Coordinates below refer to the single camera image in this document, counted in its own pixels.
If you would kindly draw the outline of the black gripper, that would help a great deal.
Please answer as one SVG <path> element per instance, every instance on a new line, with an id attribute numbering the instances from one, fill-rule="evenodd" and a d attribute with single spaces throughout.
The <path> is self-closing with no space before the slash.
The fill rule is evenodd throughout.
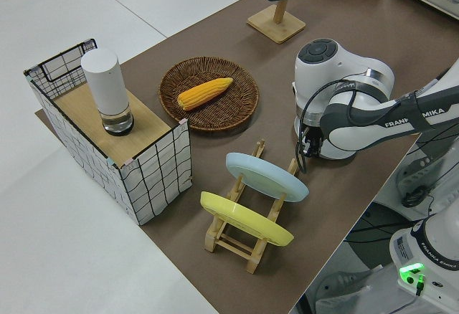
<path id="1" fill-rule="evenodd" d="M 315 158 L 318 156 L 323 144 L 323 134 L 319 127 L 311 127 L 309 125 L 301 125 L 299 130 L 299 138 L 302 144 L 303 153 L 307 158 Z"/>

